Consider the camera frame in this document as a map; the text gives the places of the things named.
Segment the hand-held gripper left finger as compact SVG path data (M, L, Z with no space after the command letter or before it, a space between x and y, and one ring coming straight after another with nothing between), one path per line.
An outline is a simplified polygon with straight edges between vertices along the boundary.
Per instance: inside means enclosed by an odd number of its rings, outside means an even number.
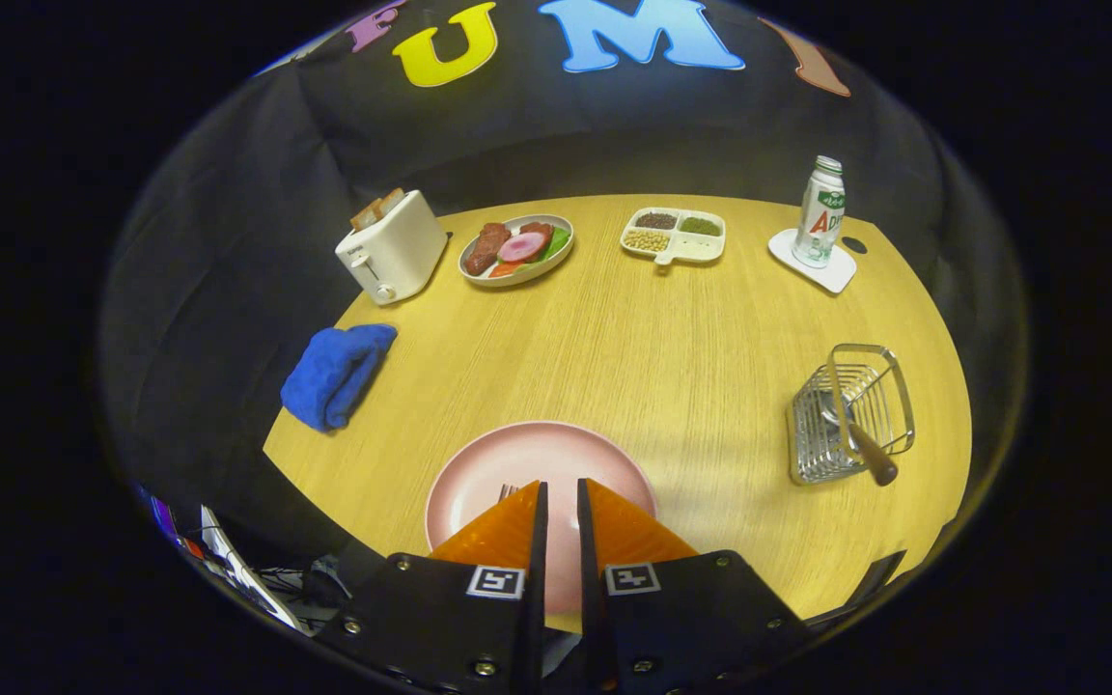
M390 555L315 643L403 694L537 694L542 681L548 485L489 509L512 514L519 568Z

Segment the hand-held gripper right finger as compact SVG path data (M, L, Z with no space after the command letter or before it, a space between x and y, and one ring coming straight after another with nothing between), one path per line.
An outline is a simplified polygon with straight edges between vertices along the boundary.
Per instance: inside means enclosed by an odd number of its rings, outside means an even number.
M813 632L737 552L698 553L648 512L577 483L586 679L609 694L737 694Z

